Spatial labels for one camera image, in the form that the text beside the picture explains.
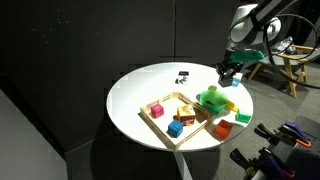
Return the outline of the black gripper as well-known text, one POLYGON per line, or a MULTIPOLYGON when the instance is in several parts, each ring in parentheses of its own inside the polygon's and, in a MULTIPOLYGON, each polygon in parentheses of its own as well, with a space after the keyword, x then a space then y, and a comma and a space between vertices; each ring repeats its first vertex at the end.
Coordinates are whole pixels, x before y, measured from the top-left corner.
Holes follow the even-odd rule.
POLYGON ((216 72, 219 75, 218 83, 221 87, 232 85, 233 76, 243 67, 234 53, 226 53, 222 62, 216 64, 216 72))

